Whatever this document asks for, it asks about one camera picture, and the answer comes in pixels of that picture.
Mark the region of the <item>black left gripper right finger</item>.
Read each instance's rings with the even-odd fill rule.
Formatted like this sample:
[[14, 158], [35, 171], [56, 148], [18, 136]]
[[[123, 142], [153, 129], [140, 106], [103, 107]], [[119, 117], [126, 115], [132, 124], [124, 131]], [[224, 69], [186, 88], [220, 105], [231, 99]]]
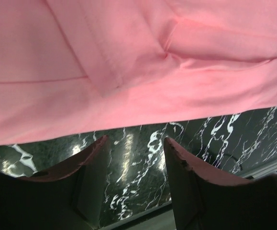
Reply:
[[277, 230], [277, 174], [248, 180], [164, 140], [178, 230]]

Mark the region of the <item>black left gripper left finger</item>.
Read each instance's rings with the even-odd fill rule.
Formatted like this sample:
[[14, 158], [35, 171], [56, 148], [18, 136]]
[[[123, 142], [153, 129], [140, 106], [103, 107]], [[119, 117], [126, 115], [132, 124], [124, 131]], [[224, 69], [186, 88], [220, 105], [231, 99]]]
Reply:
[[30, 177], [0, 172], [0, 230], [97, 229], [109, 152], [109, 139], [102, 136]]

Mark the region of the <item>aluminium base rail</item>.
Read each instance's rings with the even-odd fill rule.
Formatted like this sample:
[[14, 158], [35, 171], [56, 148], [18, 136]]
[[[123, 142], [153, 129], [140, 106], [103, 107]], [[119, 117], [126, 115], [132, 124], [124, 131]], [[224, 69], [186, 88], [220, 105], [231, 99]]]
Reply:
[[238, 172], [235, 175], [245, 179], [255, 180], [274, 173], [277, 173], [277, 157], [272, 160], [265, 161], [259, 166], [254, 166], [251, 169]]

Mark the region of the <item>pink t-shirt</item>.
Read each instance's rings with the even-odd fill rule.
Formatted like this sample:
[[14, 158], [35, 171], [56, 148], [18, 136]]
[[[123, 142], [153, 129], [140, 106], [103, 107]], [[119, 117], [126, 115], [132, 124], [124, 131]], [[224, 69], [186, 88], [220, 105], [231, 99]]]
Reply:
[[277, 106], [277, 0], [0, 0], [0, 145]]

